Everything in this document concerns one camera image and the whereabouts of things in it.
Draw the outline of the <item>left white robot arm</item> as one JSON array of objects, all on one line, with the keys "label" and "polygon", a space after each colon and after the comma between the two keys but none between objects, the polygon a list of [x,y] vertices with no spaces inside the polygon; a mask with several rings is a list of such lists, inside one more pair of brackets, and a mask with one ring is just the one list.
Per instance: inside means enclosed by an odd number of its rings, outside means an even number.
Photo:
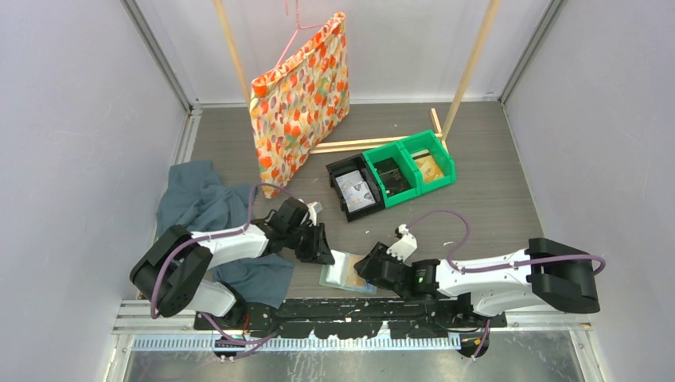
[{"label": "left white robot arm", "polygon": [[242,260],[258,265],[261,259],[294,252],[302,263],[333,265],[326,227],[318,222],[322,205],[293,197],[263,219],[215,232],[190,232],[170,227],[132,267],[131,283],[149,299],[153,317],[173,317],[183,310],[206,312],[225,329],[244,319],[238,302],[244,294],[230,281],[207,280],[213,268]]}]

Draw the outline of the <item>green card holder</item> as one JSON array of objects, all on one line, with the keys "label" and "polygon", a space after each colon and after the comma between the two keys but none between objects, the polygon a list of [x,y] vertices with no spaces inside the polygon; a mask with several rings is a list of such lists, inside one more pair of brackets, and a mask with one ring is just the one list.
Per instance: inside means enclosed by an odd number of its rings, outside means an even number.
[{"label": "green card holder", "polygon": [[323,265],[318,284],[361,294],[376,294],[377,288],[358,275],[354,266],[362,261],[364,255],[355,255],[343,251],[331,251],[334,264]]}]

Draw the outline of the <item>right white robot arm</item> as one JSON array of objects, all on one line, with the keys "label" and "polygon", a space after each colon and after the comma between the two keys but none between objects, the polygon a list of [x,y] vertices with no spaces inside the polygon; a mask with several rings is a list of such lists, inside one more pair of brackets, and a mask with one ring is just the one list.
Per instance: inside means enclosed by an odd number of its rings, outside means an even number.
[{"label": "right white robot arm", "polygon": [[407,263],[416,249],[412,234],[400,234],[390,246],[377,243],[353,268],[367,283],[404,300],[457,299],[455,318],[469,327],[507,310],[543,304],[569,314],[600,311],[595,277],[604,259],[577,248],[534,238],[506,255]]}]

